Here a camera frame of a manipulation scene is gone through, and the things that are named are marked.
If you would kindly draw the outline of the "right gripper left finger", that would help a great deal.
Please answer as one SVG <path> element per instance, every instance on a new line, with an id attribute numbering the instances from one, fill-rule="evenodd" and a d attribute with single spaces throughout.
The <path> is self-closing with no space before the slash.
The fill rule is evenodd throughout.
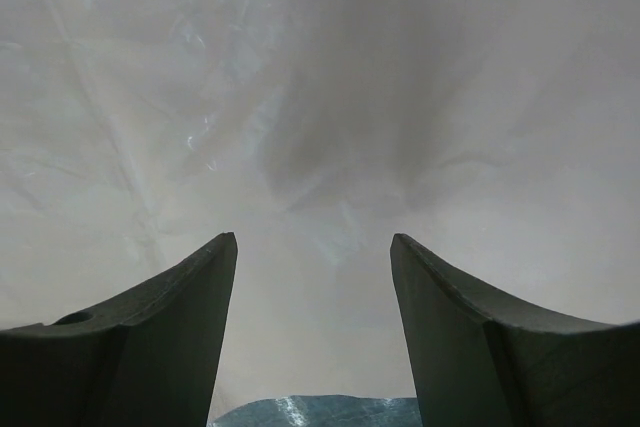
<path id="1" fill-rule="evenodd" d="M 205 425 L 236 260 L 223 233 L 106 301 L 2 331 L 2 425 Z"/>

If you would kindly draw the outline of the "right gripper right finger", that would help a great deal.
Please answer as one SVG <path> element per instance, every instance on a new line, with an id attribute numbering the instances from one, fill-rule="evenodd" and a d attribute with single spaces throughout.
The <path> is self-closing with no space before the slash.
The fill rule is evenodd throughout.
<path id="1" fill-rule="evenodd" d="M 391 270 L 426 426 L 635 426 L 639 326 L 542 308 L 394 236 Z"/>

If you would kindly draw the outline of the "pink wrapping paper sheet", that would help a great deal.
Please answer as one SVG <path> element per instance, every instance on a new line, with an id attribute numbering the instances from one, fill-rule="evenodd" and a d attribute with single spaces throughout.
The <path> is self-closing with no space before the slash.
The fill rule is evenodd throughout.
<path id="1" fill-rule="evenodd" d="M 636 320 L 639 0 L 1 0 L 2 326 L 222 232 L 220 410 L 411 395 L 397 233 Z"/>

